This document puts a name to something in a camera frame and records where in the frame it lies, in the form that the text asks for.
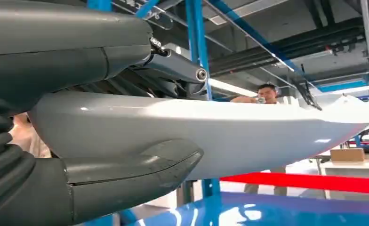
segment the man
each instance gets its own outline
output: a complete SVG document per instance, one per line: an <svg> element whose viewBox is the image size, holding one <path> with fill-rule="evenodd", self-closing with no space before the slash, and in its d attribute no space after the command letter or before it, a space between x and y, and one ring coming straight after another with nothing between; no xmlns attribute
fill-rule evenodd
<svg viewBox="0 0 369 226"><path fill-rule="evenodd" d="M14 116L13 122L14 127L10 130L10 134L13 137L12 144L20 146L24 151L31 153L36 158L51 158L49 148L36 133L27 113Z"/></svg>
<svg viewBox="0 0 369 226"><path fill-rule="evenodd" d="M272 84L263 84L258 87L258 97L265 98L265 104L269 105L276 105L279 104L277 102L277 92L275 89L275 86ZM252 103L255 104L257 102L256 98L252 97L236 97L235 99L231 100L231 102L236 103ZM270 172L272 173L286 173L286 166L284 167L277 167L274 169L271 169ZM246 193L258 193L259 185L254 184L246 184L244 188L244 192ZM287 195L287 188L286 187L275 187L274 188L274 194L275 195Z"/></svg>

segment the blue platform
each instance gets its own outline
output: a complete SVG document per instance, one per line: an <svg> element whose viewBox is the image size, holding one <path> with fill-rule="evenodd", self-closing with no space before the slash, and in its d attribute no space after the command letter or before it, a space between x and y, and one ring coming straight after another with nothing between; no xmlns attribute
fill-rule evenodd
<svg viewBox="0 0 369 226"><path fill-rule="evenodd" d="M222 193L131 226L369 226L369 202Z"/></svg>

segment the white hull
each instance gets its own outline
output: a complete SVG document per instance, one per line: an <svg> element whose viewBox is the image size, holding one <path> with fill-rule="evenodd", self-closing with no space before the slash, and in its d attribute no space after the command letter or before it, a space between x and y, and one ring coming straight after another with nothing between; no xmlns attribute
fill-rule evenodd
<svg viewBox="0 0 369 226"><path fill-rule="evenodd" d="M369 107L354 97L341 97L320 112L60 92L40 100L30 117L63 158L119 156L160 141L189 139L204 156L188 179L202 179L266 170L331 149L369 125Z"/></svg>

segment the cardboard box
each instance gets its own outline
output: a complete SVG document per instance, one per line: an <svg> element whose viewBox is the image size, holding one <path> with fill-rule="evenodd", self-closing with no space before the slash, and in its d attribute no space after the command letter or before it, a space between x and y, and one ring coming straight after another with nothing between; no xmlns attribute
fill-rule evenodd
<svg viewBox="0 0 369 226"><path fill-rule="evenodd" d="M351 161L361 162L365 161L365 152L363 148L349 148L349 149L333 149L330 150L331 161Z"/></svg>

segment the black corrugated hose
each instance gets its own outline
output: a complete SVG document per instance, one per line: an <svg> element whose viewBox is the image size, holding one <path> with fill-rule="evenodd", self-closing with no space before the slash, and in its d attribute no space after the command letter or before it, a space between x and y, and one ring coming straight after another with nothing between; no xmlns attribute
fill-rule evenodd
<svg viewBox="0 0 369 226"><path fill-rule="evenodd" d="M0 101L0 206L21 187L35 166L35 158L19 146L8 144L12 136L8 131L13 122L6 115L8 105Z"/></svg>

